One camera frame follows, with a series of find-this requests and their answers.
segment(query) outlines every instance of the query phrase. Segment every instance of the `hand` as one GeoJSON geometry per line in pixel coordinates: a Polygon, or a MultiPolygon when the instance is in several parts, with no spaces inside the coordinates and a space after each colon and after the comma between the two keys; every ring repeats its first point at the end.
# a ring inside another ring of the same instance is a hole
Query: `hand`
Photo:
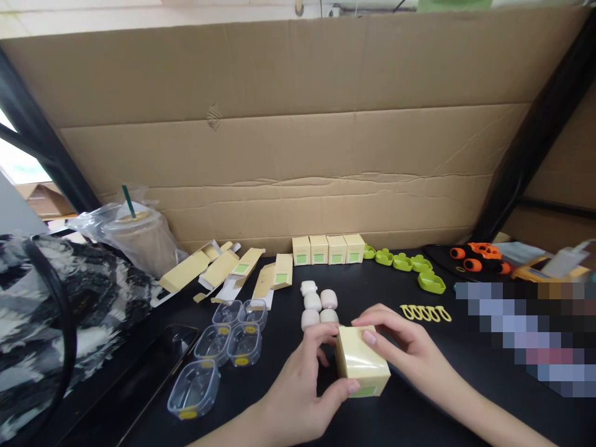
{"type": "Polygon", "coordinates": [[[317,397],[317,358],[329,366],[320,346],[335,345],[337,333],[337,325],[332,323],[307,328],[302,343],[287,359],[268,393],[249,409],[259,413],[273,446],[320,438],[342,402],[360,390],[357,380],[339,379],[317,397]]]}
{"type": "Polygon", "coordinates": [[[352,321],[352,326],[368,325],[387,330],[401,349],[378,332],[364,331],[364,342],[395,365],[420,392],[437,404],[452,403],[455,393],[462,386],[467,386],[421,325],[382,304],[368,308],[352,321]]]}

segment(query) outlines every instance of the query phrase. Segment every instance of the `black shelf frame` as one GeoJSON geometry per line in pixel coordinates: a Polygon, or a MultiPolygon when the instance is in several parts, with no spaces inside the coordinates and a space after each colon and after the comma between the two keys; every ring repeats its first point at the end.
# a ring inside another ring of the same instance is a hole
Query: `black shelf frame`
{"type": "Polygon", "coordinates": [[[596,76],[596,8],[532,105],[500,167],[471,242],[492,241],[518,204],[593,218],[594,210],[524,196],[552,145],[596,76]]]}
{"type": "Polygon", "coordinates": [[[101,206],[1,48],[0,108],[16,129],[0,125],[0,138],[35,157],[77,212],[101,206]]]}

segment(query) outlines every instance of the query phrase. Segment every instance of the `green straw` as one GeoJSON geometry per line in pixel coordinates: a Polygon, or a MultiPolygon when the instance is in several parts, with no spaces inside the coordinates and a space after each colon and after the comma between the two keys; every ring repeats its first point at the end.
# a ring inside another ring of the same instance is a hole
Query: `green straw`
{"type": "Polygon", "coordinates": [[[133,219],[136,219],[137,215],[135,214],[135,209],[132,207],[132,202],[130,201],[129,189],[126,185],[122,185],[122,190],[124,191],[124,197],[126,197],[126,203],[129,205],[130,215],[133,219]]]}

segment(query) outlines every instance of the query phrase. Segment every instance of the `cardboard wall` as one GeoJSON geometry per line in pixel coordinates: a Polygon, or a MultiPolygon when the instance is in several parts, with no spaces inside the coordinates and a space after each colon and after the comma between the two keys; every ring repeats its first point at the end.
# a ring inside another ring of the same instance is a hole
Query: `cardboard wall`
{"type": "Polygon", "coordinates": [[[125,30],[2,43],[95,192],[150,197],[187,250],[289,251],[475,224],[583,7],[125,30]]]}
{"type": "MultiPolygon", "coordinates": [[[[596,210],[596,82],[555,141],[525,195],[596,210]]],[[[596,237],[596,222],[565,214],[517,207],[503,231],[557,252],[596,237]]]]}

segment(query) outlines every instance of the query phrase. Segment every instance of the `transparent plastic case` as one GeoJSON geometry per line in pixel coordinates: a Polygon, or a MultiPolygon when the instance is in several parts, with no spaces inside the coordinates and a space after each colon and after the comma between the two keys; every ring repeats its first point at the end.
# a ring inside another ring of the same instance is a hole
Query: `transparent plastic case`
{"type": "Polygon", "coordinates": [[[223,366],[228,361],[228,340],[232,328],[230,325],[212,325],[207,327],[194,348],[197,359],[211,359],[217,366],[223,366]]]}
{"type": "Polygon", "coordinates": [[[257,323],[263,332],[267,324],[267,303],[264,300],[247,300],[244,302],[244,315],[241,323],[257,323]]]}
{"type": "Polygon", "coordinates": [[[180,420],[195,419],[215,403],[220,373],[213,360],[199,360],[180,372],[168,399],[168,411],[180,420]]]}
{"type": "Polygon", "coordinates": [[[261,356],[261,330],[257,323],[240,323],[230,334],[228,357],[234,366],[250,366],[261,356]]]}
{"type": "Polygon", "coordinates": [[[224,301],[213,314],[213,324],[227,324],[230,327],[237,325],[244,316],[244,306],[242,301],[224,301]]]}

